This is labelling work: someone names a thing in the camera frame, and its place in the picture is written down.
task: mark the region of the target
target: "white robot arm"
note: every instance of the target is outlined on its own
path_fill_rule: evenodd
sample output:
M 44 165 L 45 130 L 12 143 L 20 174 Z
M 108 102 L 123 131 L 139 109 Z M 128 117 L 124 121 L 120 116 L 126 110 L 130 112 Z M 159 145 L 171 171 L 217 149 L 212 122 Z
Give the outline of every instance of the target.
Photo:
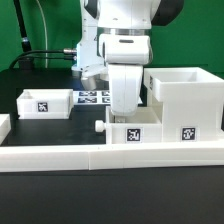
M 148 31 L 152 24 L 172 21 L 181 11 L 183 0 L 81 0 L 83 3 L 82 11 L 86 10 L 103 30 L 97 50 L 109 75 L 111 111 L 119 118 L 132 116 L 138 105 L 143 66 L 152 60 Z M 99 57 L 85 57 L 92 60 L 94 68 L 102 69 L 102 63 L 95 65 Z M 95 75 L 89 71 L 83 76 Z

